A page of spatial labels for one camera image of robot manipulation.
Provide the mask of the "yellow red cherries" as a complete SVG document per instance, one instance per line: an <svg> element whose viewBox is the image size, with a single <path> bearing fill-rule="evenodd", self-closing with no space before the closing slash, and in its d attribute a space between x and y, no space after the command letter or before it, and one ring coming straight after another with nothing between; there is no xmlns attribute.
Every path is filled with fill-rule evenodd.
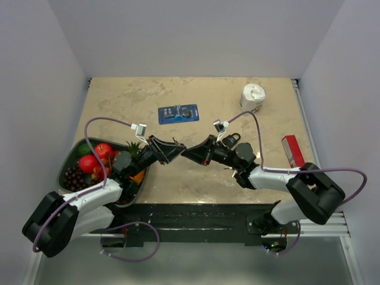
<svg viewBox="0 0 380 285"><path fill-rule="evenodd" d="M107 159L102 159L102 163L104 164L104 168L106 171L103 170L101 165L97 165L93 169L93 173L91 174L91 178L95 180L103 180L105 178L105 173L107 176L111 175L111 163L110 160Z"/></svg>

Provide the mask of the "dark green fruit tray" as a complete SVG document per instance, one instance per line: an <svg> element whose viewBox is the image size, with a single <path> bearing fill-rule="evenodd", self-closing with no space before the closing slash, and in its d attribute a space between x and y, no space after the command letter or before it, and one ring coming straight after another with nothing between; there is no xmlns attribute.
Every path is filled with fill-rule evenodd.
<svg viewBox="0 0 380 285"><path fill-rule="evenodd" d="M91 142L93 147L95 147L99 143L107 143L112 146L114 151L129 151L132 154L132 156L136 156L142 150L138 142L128 142L126 144L118 144L116 142L101 140L101 139L93 138L93 137L90 137L89 141ZM65 188L64 175L65 175L65 172L67 171L67 168L73 167L74 164L79 162L81 157L77 156L77 150L79 146L83 143L87 143L85 139L79 140L79 142L77 142L76 145L73 146L72 150L69 152L68 156L65 159L65 162L63 163L61 167L61 170L57 178L57 185L58 185L60 194L72 193L71 191ZM110 160L110 162L113 162L113 157L108 158L107 160ZM103 182L103 180L92 179L91 174L85 174L85 181L88 183L88 186L93 186L99 182ZM118 208L125 208L134 204L141 192L143 184L144 184L144 181L142 182L142 184L138 185L134 182L131 182L129 178L126 180L126 182L121 183L123 187L123 193L120 197L120 200L125 199L125 198L130 198L131 202L123 206L116 205L114 202L115 206Z"/></svg>

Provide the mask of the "brass padlock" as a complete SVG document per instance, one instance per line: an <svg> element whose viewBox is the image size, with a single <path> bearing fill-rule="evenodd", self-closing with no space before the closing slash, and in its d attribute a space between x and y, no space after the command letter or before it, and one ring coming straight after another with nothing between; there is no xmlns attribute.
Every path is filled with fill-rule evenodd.
<svg viewBox="0 0 380 285"><path fill-rule="evenodd" d="M176 145L181 145L181 143L180 143L175 137L172 137L172 140L173 140L173 142L174 142Z"/></svg>

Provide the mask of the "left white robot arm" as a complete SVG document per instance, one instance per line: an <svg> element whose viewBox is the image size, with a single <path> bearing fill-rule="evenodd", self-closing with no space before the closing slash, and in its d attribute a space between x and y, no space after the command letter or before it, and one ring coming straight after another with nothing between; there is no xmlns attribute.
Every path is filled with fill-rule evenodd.
<svg viewBox="0 0 380 285"><path fill-rule="evenodd" d="M82 190L60 195L46 194L22 228L22 234L33 244L33 252L46 257L59 254L71 240L94 230L116 233L123 218L107 205L118 201L132 184L132 177L155 162L169 164L186 150L179 142L165 142L150 136L147 145L133 156L129 147L117 145L109 156L110 173L99 156L100 182Z"/></svg>

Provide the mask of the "purple grapes bunch front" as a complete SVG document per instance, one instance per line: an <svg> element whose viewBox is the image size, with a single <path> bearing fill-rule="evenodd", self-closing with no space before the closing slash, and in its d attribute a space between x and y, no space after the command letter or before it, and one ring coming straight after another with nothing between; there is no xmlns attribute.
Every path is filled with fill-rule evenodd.
<svg viewBox="0 0 380 285"><path fill-rule="evenodd" d="M115 202L116 205L119 205L119 206L123 206L123 205L127 205L131 202L131 199L130 198L125 198L125 199L119 199Z"/></svg>

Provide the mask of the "blue blister card package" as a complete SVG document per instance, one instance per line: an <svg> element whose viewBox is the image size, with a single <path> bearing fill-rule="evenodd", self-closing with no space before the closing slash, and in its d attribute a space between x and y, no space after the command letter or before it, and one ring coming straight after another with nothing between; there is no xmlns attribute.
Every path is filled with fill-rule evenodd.
<svg viewBox="0 0 380 285"><path fill-rule="evenodd" d="M179 124L199 121L199 111L196 104L174 105L158 108L158 122L160 125Z"/></svg>

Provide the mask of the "white paper roll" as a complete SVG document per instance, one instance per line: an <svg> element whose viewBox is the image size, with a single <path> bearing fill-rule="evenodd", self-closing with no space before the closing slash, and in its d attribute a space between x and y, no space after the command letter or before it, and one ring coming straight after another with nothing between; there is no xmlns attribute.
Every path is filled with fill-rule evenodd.
<svg viewBox="0 0 380 285"><path fill-rule="evenodd" d="M240 108L242 111L257 113L264 104L265 90L258 84L247 84L242 90Z"/></svg>

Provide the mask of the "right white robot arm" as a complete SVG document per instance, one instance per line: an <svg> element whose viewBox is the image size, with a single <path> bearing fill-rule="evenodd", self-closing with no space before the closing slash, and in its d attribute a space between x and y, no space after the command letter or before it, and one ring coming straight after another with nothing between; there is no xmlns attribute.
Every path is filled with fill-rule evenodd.
<svg viewBox="0 0 380 285"><path fill-rule="evenodd" d="M262 235L278 233L287 223L302 219L324 225L346 197L344 191L313 163L292 169L260 166L247 142L230 149L209 135L181 155L203 166L217 162L233 169L233 178L242 188L290 193L290 200L275 202L269 211L252 221Z"/></svg>

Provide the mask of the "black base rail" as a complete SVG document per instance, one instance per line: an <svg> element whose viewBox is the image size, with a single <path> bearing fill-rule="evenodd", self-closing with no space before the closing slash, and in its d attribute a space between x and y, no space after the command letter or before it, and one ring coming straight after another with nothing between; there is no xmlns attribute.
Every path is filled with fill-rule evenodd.
<svg viewBox="0 0 380 285"><path fill-rule="evenodd" d="M91 226L90 233L126 233L127 246L145 242L240 243L262 245L262 237L278 235L282 225L270 214L272 204L133 204L106 206L110 225Z"/></svg>

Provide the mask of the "red box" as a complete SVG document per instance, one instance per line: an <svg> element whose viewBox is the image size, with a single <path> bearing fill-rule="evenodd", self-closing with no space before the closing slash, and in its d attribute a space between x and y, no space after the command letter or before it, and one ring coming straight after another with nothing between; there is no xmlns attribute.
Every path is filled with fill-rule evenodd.
<svg viewBox="0 0 380 285"><path fill-rule="evenodd" d="M302 167L305 164L302 152L295 135L286 135L281 140L289 165L292 168Z"/></svg>

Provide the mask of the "black padlock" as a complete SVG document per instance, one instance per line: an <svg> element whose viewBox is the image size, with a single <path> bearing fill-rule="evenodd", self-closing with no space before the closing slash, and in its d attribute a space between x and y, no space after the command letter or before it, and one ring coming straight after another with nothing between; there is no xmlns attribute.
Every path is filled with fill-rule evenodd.
<svg viewBox="0 0 380 285"><path fill-rule="evenodd" d="M222 143L229 149L232 149L241 139L241 135L237 132L230 134L222 139Z"/></svg>

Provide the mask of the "bunch of black keys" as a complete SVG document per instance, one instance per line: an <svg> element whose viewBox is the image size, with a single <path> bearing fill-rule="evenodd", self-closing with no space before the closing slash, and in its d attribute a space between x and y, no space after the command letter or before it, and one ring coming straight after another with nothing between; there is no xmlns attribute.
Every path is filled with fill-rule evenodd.
<svg viewBox="0 0 380 285"><path fill-rule="evenodd" d="M238 173L238 170L236 170L232 167L225 167L224 170L231 170L232 171L232 175L231 175L232 178L234 178L235 175Z"/></svg>

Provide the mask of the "orange spiky fruit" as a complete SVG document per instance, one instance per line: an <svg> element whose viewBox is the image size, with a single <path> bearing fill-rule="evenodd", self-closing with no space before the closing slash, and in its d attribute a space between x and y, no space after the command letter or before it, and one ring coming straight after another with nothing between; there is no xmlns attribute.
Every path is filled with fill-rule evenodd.
<svg viewBox="0 0 380 285"><path fill-rule="evenodd" d="M135 176L130 176L130 177L129 177L129 180L130 180L131 182L134 182L134 183L140 185L140 184L142 184L142 182L144 181L145 176L146 176L146 171L143 170L143 171L141 171L140 173L136 174Z"/></svg>

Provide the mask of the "green lime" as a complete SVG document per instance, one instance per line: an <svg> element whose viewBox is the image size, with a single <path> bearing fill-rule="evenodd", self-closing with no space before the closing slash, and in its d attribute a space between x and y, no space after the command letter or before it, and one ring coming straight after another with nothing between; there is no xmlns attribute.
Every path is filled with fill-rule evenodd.
<svg viewBox="0 0 380 285"><path fill-rule="evenodd" d="M87 143L81 144L77 150L77 156L78 157L83 157L83 156L86 156L86 155L91 154L91 153L92 153L92 151L91 151L91 149Z"/></svg>

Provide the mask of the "red apple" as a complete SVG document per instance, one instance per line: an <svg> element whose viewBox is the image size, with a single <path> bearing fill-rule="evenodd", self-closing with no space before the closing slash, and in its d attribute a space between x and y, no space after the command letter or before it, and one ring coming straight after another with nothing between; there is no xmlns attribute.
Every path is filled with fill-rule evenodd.
<svg viewBox="0 0 380 285"><path fill-rule="evenodd" d="M95 155L87 154L80 158L78 165L85 174L92 174L93 169L99 165L99 161L96 159Z"/></svg>
<svg viewBox="0 0 380 285"><path fill-rule="evenodd" d="M111 145L102 142L94 147L94 155L97 155L100 159L108 159L113 157L114 150Z"/></svg>

